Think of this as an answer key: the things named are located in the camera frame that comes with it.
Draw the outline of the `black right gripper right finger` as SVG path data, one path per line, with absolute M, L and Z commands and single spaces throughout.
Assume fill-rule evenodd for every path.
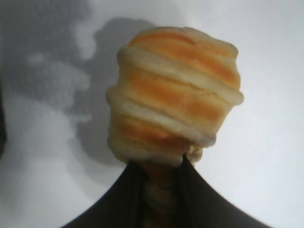
M 179 218 L 187 228 L 239 228 L 237 209 L 219 195 L 192 166 L 188 158 L 175 169 Z

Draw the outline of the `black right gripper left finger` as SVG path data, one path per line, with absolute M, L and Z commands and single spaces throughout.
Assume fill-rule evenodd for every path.
M 136 228 L 144 173 L 130 162 L 110 189 L 65 228 Z

